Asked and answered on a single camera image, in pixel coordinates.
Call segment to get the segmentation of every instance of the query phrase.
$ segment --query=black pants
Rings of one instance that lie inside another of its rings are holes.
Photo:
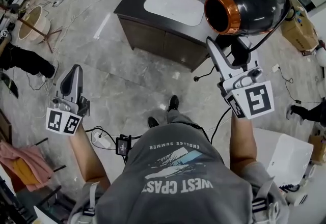
[[[291,110],[293,113],[301,116],[304,120],[313,121],[317,123],[320,123],[321,108],[321,104],[319,104],[315,108],[312,108],[311,110],[307,110],[301,106],[291,106]]]
[[[47,78],[52,77],[56,70],[53,65],[35,52],[9,43],[0,56],[0,68],[7,70],[12,67],[19,67],[32,75],[41,73]]]

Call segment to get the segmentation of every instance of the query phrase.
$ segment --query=gray t-shirt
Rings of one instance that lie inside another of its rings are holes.
[[[275,202],[276,223],[287,223],[286,202],[262,164],[247,165],[241,176],[224,166],[201,130],[180,123],[157,126],[134,145],[110,188],[97,188],[97,223],[253,223],[257,214],[268,216],[265,206]],[[263,186],[265,198],[257,201]],[[89,187],[72,214],[87,208]],[[259,205],[255,214],[253,202]]]

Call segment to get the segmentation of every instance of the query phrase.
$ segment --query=gray tile floor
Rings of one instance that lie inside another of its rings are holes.
[[[44,43],[31,45],[27,41],[15,39],[19,24],[15,29],[14,42],[51,62],[59,60],[58,75],[73,64],[82,66],[84,96],[91,100],[91,115],[84,119],[86,129],[101,125],[112,135],[140,135],[148,129],[149,115],[155,115],[164,123],[164,108],[169,97],[176,94],[181,101],[180,111],[212,135],[220,116],[227,109],[216,86],[220,76],[214,72],[199,82],[193,81],[194,76],[210,71],[211,60],[205,61],[194,73],[190,73],[172,61],[140,49],[131,50],[121,25],[113,14],[119,2],[120,0],[64,0],[56,8],[46,6],[52,29],[63,27],[58,38],[51,37],[51,44],[57,49],[54,54],[50,54]],[[93,36],[107,14],[110,14],[110,18],[100,38],[96,40]],[[304,122],[300,126],[298,119],[286,120],[286,107],[292,102],[280,73],[273,73],[271,67],[278,63],[284,76],[293,77],[294,84],[289,85],[289,89],[294,98],[319,101],[316,79],[321,78],[321,68],[316,65],[315,57],[302,57],[282,37],[280,31],[276,31],[258,52],[264,75],[273,85],[275,112],[254,119],[254,126],[307,140],[313,123]],[[42,88],[33,91],[29,87],[26,73],[20,69],[10,69],[8,74],[14,77],[20,94],[17,100],[0,84],[0,108],[13,124],[13,144],[23,147],[49,137],[49,141],[41,145],[42,153],[53,167],[67,165],[66,169],[55,173],[51,185],[60,183],[63,192],[75,197],[83,182],[68,139],[45,130],[45,112],[49,103],[46,90]],[[33,87],[41,85],[40,78],[30,78]],[[50,95],[53,95],[55,87],[52,86],[52,81],[48,82],[48,87]],[[314,104],[304,106],[311,108]],[[230,114],[227,114],[213,141],[226,164],[229,164],[229,138]],[[109,178],[115,180],[123,170],[122,158],[115,155],[114,151],[95,150]]]

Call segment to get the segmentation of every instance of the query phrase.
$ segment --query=dark wood cabinet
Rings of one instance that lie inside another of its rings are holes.
[[[146,50],[191,69],[193,72],[207,58],[205,46],[152,26],[119,18],[132,49]]]

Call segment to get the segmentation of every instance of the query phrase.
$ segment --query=bathroom sink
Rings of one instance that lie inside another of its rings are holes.
[[[198,0],[146,0],[144,8],[188,26],[199,25],[204,15],[204,4]]]

